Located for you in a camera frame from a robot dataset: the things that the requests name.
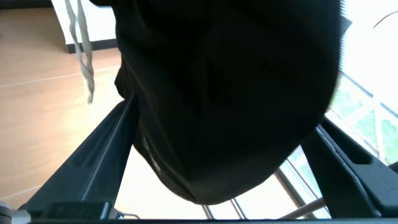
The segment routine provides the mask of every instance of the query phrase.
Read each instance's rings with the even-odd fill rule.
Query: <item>black baseboard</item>
[[[118,47],[118,42],[116,39],[109,39],[109,40],[97,40],[92,41],[91,46],[93,50],[103,50],[103,49],[110,49],[114,47]],[[67,49],[70,54],[76,53],[75,44],[67,44]]]
[[[0,9],[32,9],[53,7],[51,0],[0,0]]]

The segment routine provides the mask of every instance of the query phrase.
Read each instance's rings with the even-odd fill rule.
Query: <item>white wall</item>
[[[70,0],[70,3],[75,11],[75,14],[77,14],[77,0]],[[81,3],[86,15],[88,35],[90,36],[90,40],[97,41],[115,39],[116,21],[111,7],[97,7],[89,0],[81,0]],[[70,21],[67,14],[65,1],[52,0],[52,4],[54,6],[55,13],[57,14],[58,20],[60,21],[66,44],[73,44],[73,39],[69,32]],[[80,30],[77,25],[76,34],[79,42],[81,42]]]

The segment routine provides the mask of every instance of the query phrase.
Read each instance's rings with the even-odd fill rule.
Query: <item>tan floor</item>
[[[26,202],[121,101],[113,85],[119,63],[117,49],[94,53],[96,92],[88,106],[53,10],[0,11],[0,200]],[[238,200],[249,218],[296,208],[275,177]],[[206,218],[200,206],[167,190],[134,150],[115,206],[142,218]],[[229,203],[211,209],[216,218],[238,218]]]

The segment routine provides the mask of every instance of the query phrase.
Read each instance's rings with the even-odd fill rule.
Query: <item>drawstring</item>
[[[87,21],[85,13],[83,11],[83,6],[81,5],[81,0],[77,0],[77,18],[73,12],[72,6],[70,5],[70,0],[65,0],[65,5],[67,6],[67,12],[70,20],[69,31],[72,35],[73,42],[75,43],[76,56],[80,63],[80,70],[83,77],[87,81],[87,87],[89,91],[89,96],[87,102],[90,104],[93,102],[94,94],[94,70],[93,70],[93,51],[91,48],[90,38],[88,37]],[[83,51],[87,57],[87,63],[83,62],[81,57],[81,48],[77,41],[76,36],[76,21],[78,22],[81,34],[81,44],[83,46]]]

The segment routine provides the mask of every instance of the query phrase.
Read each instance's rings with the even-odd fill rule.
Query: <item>black cloth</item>
[[[217,204],[261,184],[323,118],[339,1],[90,1],[116,16],[134,146],[182,198]]]

